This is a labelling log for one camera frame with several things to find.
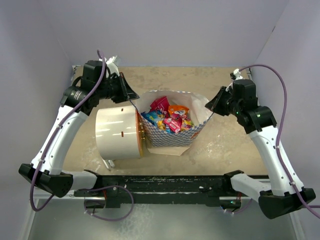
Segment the magenta red snack bag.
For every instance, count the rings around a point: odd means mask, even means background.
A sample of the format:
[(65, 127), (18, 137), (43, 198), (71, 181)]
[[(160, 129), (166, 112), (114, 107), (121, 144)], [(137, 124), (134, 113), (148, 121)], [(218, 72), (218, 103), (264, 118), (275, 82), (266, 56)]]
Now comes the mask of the magenta red snack bag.
[(166, 96), (157, 98), (150, 104), (151, 111), (160, 111), (162, 114), (167, 114), (170, 103)]

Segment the blue checkered paper bag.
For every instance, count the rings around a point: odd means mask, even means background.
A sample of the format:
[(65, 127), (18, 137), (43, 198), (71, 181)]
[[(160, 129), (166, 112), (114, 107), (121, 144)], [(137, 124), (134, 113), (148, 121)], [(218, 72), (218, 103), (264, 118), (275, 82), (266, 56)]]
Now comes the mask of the blue checkered paper bag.
[(151, 90), (132, 105), (140, 116), (152, 154), (180, 156), (190, 148), (213, 113), (209, 100), (188, 91)]

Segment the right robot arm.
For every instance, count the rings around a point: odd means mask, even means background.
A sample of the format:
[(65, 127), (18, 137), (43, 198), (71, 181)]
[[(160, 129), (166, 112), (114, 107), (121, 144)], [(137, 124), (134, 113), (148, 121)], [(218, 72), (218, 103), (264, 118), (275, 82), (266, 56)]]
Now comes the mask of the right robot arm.
[(259, 204), (268, 219), (307, 208), (316, 198), (293, 169), (278, 136), (276, 119), (270, 108), (258, 104), (256, 85), (249, 79), (238, 79), (232, 88), (222, 86), (205, 107), (220, 116), (234, 115), (257, 148), (267, 169), (269, 183), (262, 183), (233, 171), (225, 176), (222, 190), (228, 196), (241, 192)]

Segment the blue snack bag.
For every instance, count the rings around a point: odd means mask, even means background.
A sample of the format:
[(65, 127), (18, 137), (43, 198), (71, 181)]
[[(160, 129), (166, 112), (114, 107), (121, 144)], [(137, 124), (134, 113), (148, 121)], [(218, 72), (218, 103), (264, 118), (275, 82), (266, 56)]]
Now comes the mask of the blue snack bag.
[(167, 127), (164, 123), (165, 115), (162, 114), (159, 110), (153, 110), (149, 112), (142, 112), (141, 115), (149, 121), (152, 125), (157, 127), (160, 130), (166, 131)]

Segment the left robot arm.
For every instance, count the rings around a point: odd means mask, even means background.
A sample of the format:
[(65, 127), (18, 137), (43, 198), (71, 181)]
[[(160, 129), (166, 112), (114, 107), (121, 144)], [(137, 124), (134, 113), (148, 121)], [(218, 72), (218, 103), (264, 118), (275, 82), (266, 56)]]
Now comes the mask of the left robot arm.
[(19, 174), (29, 183), (59, 198), (79, 189), (85, 189), (91, 196), (101, 194), (103, 184), (96, 173), (88, 170), (67, 173), (63, 172), (63, 165), (78, 130), (101, 100), (110, 99), (118, 104), (139, 98), (118, 65), (117, 56), (84, 64), (82, 75), (64, 91), (43, 146), (31, 163), (19, 167)]

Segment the orange snack bag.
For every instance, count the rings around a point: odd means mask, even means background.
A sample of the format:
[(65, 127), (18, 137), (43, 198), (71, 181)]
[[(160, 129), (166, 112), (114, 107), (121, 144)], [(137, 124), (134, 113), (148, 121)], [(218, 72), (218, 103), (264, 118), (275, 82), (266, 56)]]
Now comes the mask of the orange snack bag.
[(188, 116), (189, 108), (183, 105), (170, 105), (168, 107), (169, 115), (172, 118), (186, 118)]

